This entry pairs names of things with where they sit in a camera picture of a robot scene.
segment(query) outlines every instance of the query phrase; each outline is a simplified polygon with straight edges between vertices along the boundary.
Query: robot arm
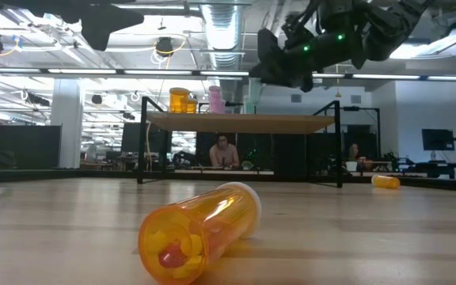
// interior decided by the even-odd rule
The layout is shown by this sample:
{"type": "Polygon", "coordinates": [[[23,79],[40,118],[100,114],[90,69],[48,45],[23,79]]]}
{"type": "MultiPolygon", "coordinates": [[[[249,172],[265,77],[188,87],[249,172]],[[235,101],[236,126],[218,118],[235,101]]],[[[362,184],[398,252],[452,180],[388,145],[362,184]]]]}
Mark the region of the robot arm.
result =
{"type": "Polygon", "coordinates": [[[401,0],[383,10],[364,0],[310,0],[305,11],[287,17],[282,27],[287,36],[283,49],[270,32],[264,29],[258,33],[260,64],[249,74],[263,83],[310,91],[314,71],[322,72],[346,60],[357,69],[367,59],[387,60],[433,2],[401,0]],[[318,36],[305,28],[314,12],[325,30],[318,36]]]}

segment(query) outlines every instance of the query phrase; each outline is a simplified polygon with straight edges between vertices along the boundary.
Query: white wall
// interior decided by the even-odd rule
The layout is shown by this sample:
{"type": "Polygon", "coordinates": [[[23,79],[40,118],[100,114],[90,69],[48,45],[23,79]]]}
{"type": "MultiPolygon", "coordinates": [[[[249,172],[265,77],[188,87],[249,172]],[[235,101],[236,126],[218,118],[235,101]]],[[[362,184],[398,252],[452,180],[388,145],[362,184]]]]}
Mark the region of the white wall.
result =
{"type": "Polygon", "coordinates": [[[382,154],[399,151],[395,87],[395,82],[389,82],[371,93],[373,107],[381,109],[382,154]]]}
{"type": "MultiPolygon", "coordinates": [[[[415,162],[427,162],[430,151],[423,150],[421,130],[452,129],[456,136],[456,82],[396,82],[397,133],[399,155],[415,162]]],[[[455,151],[444,160],[456,161],[455,151]]]]}
{"type": "MultiPolygon", "coordinates": [[[[372,106],[371,94],[366,93],[364,87],[341,87],[340,94],[342,97],[338,98],[336,94],[336,87],[328,90],[317,87],[308,93],[303,93],[299,89],[267,85],[262,90],[260,102],[257,105],[257,113],[269,115],[312,115],[334,100],[339,100],[341,107],[356,105],[369,108],[372,106]],[[291,103],[291,94],[301,94],[302,103],[291,103]],[[351,95],[361,95],[362,104],[352,104],[351,95]]],[[[369,111],[369,113],[376,118],[375,112],[369,111]]],[[[330,110],[328,115],[333,116],[333,110],[330,110]]],[[[341,111],[340,118],[342,125],[376,125],[374,119],[367,115],[366,112],[341,111]]]]}

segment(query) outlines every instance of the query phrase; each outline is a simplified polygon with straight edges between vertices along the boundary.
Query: exposed ceiling pipe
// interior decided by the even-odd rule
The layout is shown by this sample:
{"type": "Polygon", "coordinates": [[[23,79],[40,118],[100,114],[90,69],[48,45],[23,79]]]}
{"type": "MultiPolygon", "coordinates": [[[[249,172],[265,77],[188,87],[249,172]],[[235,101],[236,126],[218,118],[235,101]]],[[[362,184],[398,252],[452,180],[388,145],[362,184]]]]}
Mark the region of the exposed ceiling pipe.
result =
{"type": "MultiPolygon", "coordinates": [[[[234,51],[239,47],[241,35],[241,7],[230,5],[203,5],[200,7],[205,18],[205,32],[209,49],[234,51]]],[[[238,70],[241,55],[237,53],[211,53],[212,67],[216,70],[238,70]]],[[[223,99],[242,102],[237,83],[221,80],[223,99]]]]}

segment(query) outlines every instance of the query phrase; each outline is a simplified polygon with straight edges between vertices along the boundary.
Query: orange pill bottle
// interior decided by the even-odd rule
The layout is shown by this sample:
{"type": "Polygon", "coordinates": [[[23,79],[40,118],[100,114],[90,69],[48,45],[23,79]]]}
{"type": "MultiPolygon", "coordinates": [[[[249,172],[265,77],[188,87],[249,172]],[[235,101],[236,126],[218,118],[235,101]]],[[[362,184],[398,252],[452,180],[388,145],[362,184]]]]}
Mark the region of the orange pill bottle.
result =
{"type": "Polygon", "coordinates": [[[260,217],[260,198],[248,185],[221,185],[149,214],[139,232],[140,258],[160,284],[190,284],[234,241],[253,234],[260,217]]]}

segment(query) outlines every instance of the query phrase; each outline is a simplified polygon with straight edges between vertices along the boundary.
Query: white pillar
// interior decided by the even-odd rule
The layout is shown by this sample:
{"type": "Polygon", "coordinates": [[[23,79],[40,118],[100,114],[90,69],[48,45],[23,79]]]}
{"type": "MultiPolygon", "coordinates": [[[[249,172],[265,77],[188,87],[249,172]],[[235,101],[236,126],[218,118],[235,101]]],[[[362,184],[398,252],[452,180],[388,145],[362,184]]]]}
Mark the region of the white pillar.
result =
{"type": "Polygon", "coordinates": [[[51,125],[63,126],[59,167],[79,168],[85,92],[78,79],[56,79],[51,125]]]}

